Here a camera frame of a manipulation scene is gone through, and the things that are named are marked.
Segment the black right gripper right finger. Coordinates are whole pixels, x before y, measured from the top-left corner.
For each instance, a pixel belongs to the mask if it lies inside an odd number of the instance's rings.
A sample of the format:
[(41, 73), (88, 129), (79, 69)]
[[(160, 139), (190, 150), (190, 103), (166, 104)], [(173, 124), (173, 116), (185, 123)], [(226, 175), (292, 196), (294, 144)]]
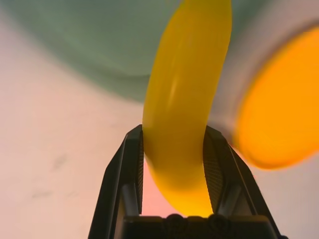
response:
[(254, 176), (221, 132), (207, 127), (203, 167), (214, 215), (213, 229), (223, 239), (281, 239)]

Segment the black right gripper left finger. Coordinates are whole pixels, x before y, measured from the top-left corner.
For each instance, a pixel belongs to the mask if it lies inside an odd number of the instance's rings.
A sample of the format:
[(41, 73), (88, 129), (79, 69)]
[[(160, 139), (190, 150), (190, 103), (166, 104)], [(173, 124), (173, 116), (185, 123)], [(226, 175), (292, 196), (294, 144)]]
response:
[(105, 170), (89, 239), (114, 239), (117, 220), (142, 213), (143, 172), (143, 131), (138, 125), (126, 134)]

